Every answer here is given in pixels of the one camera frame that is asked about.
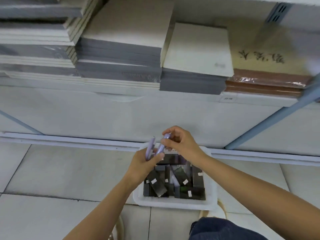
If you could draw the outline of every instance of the forearm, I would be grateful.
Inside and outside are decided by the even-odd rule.
[[[134,185],[126,176],[64,240],[108,239]]]
[[[319,239],[320,210],[273,184],[203,156],[199,167],[286,239]]]

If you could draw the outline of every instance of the finger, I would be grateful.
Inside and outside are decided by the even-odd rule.
[[[151,158],[147,163],[150,165],[150,167],[154,167],[158,162],[160,162],[165,157],[165,154],[159,153],[158,155],[155,155],[153,158]]]
[[[161,139],[161,144],[162,145],[165,145],[166,147],[170,147],[170,148],[173,148],[175,150],[179,150],[180,148],[180,144],[175,142],[175,141],[172,141],[170,139]]]
[[[175,125],[173,127],[166,129],[164,132],[162,132],[162,135],[165,135],[166,133],[173,133],[173,132],[182,133],[183,131],[184,131],[184,129]]]

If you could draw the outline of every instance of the hand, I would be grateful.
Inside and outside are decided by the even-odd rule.
[[[127,178],[132,184],[133,190],[145,180],[148,174],[154,169],[155,165],[165,156],[164,153],[159,153],[149,161],[146,161],[146,151],[147,149],[145,148],[134,154],[131,164],[124,176],[124,178]]]
[[[186,160],[197,166],[199,159],[206,156],[203,150],[195,142],[189,131],[182,129],[179,126],[173,126],[162,132],[163,135],[171,133],[170,139],[162,139],[161,144],[168,149],[175,149]]]

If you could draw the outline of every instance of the right hand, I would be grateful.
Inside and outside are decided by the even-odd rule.
[[[171,133],[170,139],[162,139],[160,141],[161,144],[165,145],[168,149],[175,149],[193,165],[197,166],[199,160],[206,157],[206,154],[195,142],[189,131],[179,126],[173,126],[162,132],[162,135],[166,133]]]

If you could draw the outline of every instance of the denim jeans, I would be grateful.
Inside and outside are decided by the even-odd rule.
[[[267,240],[261,234],[221,218],[202,217],[192,223],[189,240]]]

